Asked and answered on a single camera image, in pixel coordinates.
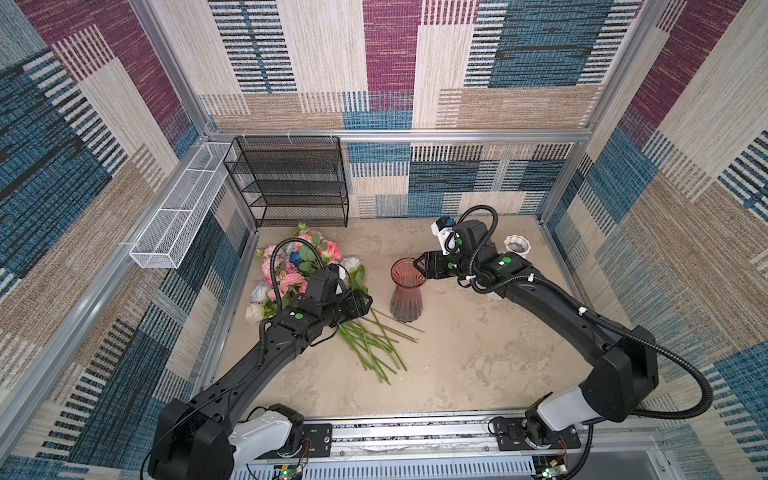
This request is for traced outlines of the red ribbed glass vase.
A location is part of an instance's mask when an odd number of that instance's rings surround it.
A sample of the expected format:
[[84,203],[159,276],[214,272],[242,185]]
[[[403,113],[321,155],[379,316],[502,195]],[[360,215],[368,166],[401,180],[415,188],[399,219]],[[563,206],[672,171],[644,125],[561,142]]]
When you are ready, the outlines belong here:
[[392,317],[401,323],[417,320],[423,312],[421,287],[426,282],[424,275],[414,266],[414,258],[397,260],[390,269],[395,290],[390,300]]

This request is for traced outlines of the blue artificial rose stem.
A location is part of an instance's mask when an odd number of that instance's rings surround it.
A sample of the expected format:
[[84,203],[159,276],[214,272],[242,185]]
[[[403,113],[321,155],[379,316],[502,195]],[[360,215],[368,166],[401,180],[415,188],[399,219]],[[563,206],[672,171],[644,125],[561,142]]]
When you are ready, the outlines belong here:
[[298,251],[293,251],[289,255],[289,262],[296,268],[299,268],[302,263],[301,255]]

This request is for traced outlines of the white ribbed ceramic vase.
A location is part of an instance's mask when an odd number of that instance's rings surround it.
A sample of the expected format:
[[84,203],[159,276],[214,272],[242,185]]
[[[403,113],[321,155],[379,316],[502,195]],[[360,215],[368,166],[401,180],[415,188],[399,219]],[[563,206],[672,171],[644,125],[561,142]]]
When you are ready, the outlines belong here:
[[504,240],[505,250],[515,253],[524,259],[528,258],[531,251],[531,243],[523,236],[510,235]]

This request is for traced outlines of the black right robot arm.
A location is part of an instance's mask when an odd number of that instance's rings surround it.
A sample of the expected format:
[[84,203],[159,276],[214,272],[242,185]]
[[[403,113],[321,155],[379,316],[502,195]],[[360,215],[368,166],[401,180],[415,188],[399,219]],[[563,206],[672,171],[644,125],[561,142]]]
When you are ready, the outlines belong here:
[[440,247],[418,257],[415,268],[427,279],[455,277],[533,313],[570,343],[592,370],[578,385],[548,394],[525,414],[528,438],[544,445],[576,423],[619,423],[634,414],[658,385],[658,361],[650,348],[653,335],[607,321],[600,326],[589,310],[548,281],[517,252],[497,251],[479,220],[454,222],[441,217],[431,226]]

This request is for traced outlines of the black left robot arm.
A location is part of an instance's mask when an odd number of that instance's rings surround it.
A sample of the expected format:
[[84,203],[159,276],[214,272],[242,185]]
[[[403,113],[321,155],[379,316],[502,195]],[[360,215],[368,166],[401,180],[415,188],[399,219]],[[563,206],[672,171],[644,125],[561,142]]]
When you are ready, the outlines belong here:
[[295,454],[304,438],[301,414],[281,404],[250,421],[243,414],[281,369],[318,343],[325,327],[367,315],[372,303],[338,273],[314,273],[304,294],[260,326],[258,342],[234,367],[192,399],[164,408],[142,474],[229,479],[264,454]]

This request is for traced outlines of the pile of artificial flowers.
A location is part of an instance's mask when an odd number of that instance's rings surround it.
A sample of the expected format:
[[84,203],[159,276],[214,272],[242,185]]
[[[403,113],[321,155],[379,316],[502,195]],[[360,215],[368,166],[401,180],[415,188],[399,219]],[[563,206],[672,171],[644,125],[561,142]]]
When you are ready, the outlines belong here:
[[[256,251],[263,279],[252,290],[250,304],[245,311],[245,321],[250,325],[264,326],[280,307],[297,307],[301,297],[307,293],[312,276],[322,270],[339,276],[335,295],[357,290],[345,280],[346,271],[341,266],[345,257],[336,242],[304,223],[299,224],[294,233],[298,239],[296,242],[270,244]],[[289,262],[293,251],[301,255],[299,268]],[[383,334],[379,325],[364,321],[367,315],[346,320],[336,318],[334,311],[330,312],[331,335],[341,338],[365,371],[372,372],[379,382],[389,385],[391,376],[408,370],[397,349],[399,343],[405,340]]]

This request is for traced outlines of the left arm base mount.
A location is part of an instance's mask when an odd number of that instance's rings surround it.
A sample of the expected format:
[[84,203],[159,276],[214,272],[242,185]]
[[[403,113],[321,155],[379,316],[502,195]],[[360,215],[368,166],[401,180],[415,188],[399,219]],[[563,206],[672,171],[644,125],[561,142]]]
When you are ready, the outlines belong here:
[[307,423],[283,404],[254,407],[238,421],[230,436],[237,461],[327,458],[331,454],[330,423]]

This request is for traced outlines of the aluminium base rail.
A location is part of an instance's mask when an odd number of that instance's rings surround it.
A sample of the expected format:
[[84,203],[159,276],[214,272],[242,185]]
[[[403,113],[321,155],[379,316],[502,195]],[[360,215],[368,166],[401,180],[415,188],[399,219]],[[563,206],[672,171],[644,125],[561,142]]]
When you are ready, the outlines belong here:
[[582,447],[500,451],[487,423],[514,410],[316,418],[330,423],[327,458],[252,460],[229,479],[678,479],[647,421],[575,426]]

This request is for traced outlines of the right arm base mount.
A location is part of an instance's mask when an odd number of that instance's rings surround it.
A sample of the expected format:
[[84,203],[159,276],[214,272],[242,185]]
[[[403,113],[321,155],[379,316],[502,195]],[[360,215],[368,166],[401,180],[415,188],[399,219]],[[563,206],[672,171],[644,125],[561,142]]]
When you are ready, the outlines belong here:
[[550,429],[537,413],[537,407],[551,396],[548,393],[529,407],[522,417],[495,416],[487,423],[500,451],[579,449],[581,439],[574,425],[561,431]]

